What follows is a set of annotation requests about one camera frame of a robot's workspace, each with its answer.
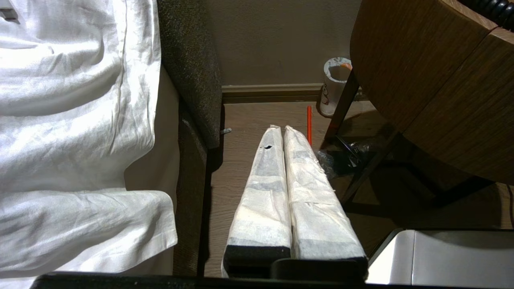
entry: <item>wall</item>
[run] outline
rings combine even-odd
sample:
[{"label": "wall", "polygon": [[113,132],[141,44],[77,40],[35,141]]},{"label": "wall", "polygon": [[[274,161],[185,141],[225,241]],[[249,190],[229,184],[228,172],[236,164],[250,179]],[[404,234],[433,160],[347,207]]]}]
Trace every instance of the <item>wall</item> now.
[{"label": "wall", "polygon": [[223,85],[323,82],[349,57],[360,0],[206,0]]}]

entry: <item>wooden table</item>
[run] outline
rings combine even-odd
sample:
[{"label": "wooden table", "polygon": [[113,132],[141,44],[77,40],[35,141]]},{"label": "wooden table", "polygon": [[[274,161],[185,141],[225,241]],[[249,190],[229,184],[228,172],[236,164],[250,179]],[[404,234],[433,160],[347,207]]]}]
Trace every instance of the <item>wooden table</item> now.
[{"label": "wooden table", "polygon": [[343,203],[400,135],[464,172],[514,184],[513,32],[455,0],[363,0],[350,50],[353,70],[325,139],[359,85],[397,133]]}]

